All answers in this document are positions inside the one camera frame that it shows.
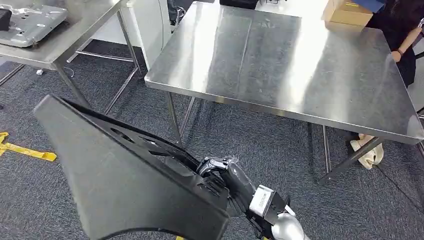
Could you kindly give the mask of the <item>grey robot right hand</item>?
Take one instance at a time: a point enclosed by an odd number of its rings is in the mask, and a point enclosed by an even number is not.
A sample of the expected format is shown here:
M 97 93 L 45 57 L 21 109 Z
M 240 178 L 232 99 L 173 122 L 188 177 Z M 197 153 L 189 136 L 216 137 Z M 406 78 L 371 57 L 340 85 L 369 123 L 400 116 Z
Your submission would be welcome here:
M 197 168 L 200 176 L 211 172 L 219 173 L 221 182 L 228 190 L 226 197 L 226 210 L 231 217 L 246 217 L 250 219 L 252 213 L 249 205 L 253 199 L 256 188 L 251 179 L 238 165 L 238 158 L 225 156 L 222 158 L 207 156 Z

